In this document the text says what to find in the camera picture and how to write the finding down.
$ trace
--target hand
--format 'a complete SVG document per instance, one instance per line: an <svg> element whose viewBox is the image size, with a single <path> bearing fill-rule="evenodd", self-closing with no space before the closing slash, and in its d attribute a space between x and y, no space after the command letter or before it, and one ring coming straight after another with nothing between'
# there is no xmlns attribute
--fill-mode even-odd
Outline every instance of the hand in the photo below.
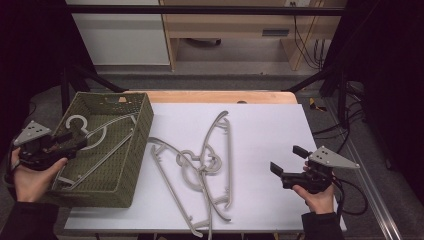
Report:
<svg viewBox="0 0 424 240"><path fill-rule="evenodd" d="M12 152L12 166L19 160L20 148ZM51 180L66 165L68 159L62 158L44 171L34 171L22 165L14 172L16 198L19 202L36 202L47 191Z"/></svg>
<svg viewBox="0 0 424 240"><path fill-rule="evenodd" d="M330 185L324 192L319 192L316 194L310 194L304 188L299 185L294 185L293 190L306 201L306 204L309 206L311 212L316 214L325 214L334 212L334 186Z"/></svg>

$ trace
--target finger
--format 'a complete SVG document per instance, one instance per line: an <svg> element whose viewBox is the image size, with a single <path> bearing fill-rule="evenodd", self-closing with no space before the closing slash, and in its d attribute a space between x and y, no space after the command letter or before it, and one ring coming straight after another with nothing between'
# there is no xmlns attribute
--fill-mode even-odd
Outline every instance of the finger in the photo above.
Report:
<svg viewBox="0 0 424 240"><path fill-rule="evenodd" d="M305 200L309 196L308 191L306 191L303 187L301 187L299 185L294 185L292 189L293 189L293 191L295 191L297 193L297 195L299 195L301 198L303 198Z"/></svg>
<svg viewBox="0 0 424 240"><path fill-rule="evenodd" d="M55 162L50 168L48 168L45 171L47 172L49 176L54 176L60 171L60 169L63 168L63 166L66 165L67 162L68 162L67 158L61 158L59 159L59 161Z"/></svg>
<svg viewBox="0 0 424 240"><path fill-rule="evenodd" d="M16 148L15 150L13 150L12 151L12 159L10 159L11 160L11 162L12 162L12 164L14 164L16 161L18 161L18 159L19 159L19 151L21 151L21 148L19 147L19 148Z"/></svg>

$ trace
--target woven basket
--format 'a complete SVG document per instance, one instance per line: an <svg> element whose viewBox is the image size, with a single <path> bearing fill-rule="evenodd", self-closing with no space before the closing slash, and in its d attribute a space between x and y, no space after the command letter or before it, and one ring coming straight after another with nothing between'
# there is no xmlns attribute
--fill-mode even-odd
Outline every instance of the woven basket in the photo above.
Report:
<svg viewBox="0 0 424 240"><path fill-rule="evenodd" d="M54 189L47 192L46 201L64 207L131 206L153 121L153 110L147 94L77 93L54 134L67 131L66 120L73 115L86 118L86 129L92 131L108 121L130 113L138 113L135 115L136 124L131 118L110 124L103 141L92 149L78 151L76 158L68 161L60 176L77 181L131 131L132 137L74 189L64 190L69 185L56 181ZM82 126L83 121L80 119L70 122L70 131L75 141L85 136L81 131ZM88 146L96 143L102 132L90 137Z"/></svg>

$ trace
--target white tabletop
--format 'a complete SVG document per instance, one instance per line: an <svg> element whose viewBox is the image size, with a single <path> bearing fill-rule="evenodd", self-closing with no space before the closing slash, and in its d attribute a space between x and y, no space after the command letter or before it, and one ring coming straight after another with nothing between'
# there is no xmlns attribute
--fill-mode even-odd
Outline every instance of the white tabletop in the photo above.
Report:
<svg viewBox="0 0 424 240"><path fill-rule="evenodd" d="M304 159L292 153L293 145L316 150L302 106L298 104L152 104L154 120L151 137L160 138L181 150L200 154L212 122L226 110L231 124L233 159L233 203L229 209L218 205L231 218L225 222L213 214L214 232L282 232L302 230L301 214L309 211L292 190L282 188L270 171L270 162L285 172L300 173ZM227 185L225 134L214 129L209 143L223 159L218 174L208 176L212 195L219 196ZM73 208L65 229L96 232L190 232L164 179L148 143L134 195L127 209ZM161 155L161 166L182 200L192 222L207 219L200 192L182 180L175 154Z"/></svg>

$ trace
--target sleeve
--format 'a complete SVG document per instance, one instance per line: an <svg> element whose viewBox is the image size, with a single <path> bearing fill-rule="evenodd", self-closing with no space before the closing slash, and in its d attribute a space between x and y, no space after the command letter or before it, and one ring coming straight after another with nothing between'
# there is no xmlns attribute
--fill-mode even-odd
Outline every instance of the sleeve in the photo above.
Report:
<svg viewBox="0 0 424 240"><path fill-rule="evenodd" d="M344 240L342 229L335 213L302 215L305 240Z"/></svg>
<svg viewBox="0 0 424 240"><path fill-rule="evenodd" d="M0 240L56 240L53 226L59 207L47 203L16 202L0 234Z"/></svg>

